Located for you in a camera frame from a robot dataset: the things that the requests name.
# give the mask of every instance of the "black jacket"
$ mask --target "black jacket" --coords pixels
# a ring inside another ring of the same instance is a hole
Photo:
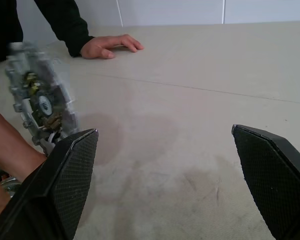
[[[79,56],[81,48],[93,37],[89,36],[87,23],[80,17],[75,1],[34,1],[56,37],[65,42],[70,55]],[[18,19],[16,0],[0,0],[0,61],[6,59],[9,43],[22,40],[23,32]]]

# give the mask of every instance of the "black plastic part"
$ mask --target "black plastic part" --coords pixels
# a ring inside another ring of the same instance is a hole
[[[300,240],[300,153],[281,136],[232,127],[245,181],[277,240]]]
[[[98,132],[58,142],[0,214],[0,240],[72,240],[90,188]]]

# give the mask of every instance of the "metal mechanism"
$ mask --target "metal mechanism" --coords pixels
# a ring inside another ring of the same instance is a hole
[[[14,110],[47,156],[57,142],[78,132],[68,91],[43,52],[27,42],[12,43],[5,73]]]

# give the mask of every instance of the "black sleeve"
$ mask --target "black sleeve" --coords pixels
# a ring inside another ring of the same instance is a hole
[[[88,25],[80,17],[75,0],[34,0],[56,37],[65,42],[72,57],[80,55],[81,48],[93,37]]]

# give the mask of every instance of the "table surface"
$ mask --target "table surface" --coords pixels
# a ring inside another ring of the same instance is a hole
[[[46,48],[76,97],[81,129],[99,130],[75,239],[273,239],[231,128],[264,129],[300,151],[300,22],[92,33],[128,33],[145,49],[85,60],[71,58],[62,42]],[[4,66],[0,112],[30,142]]]

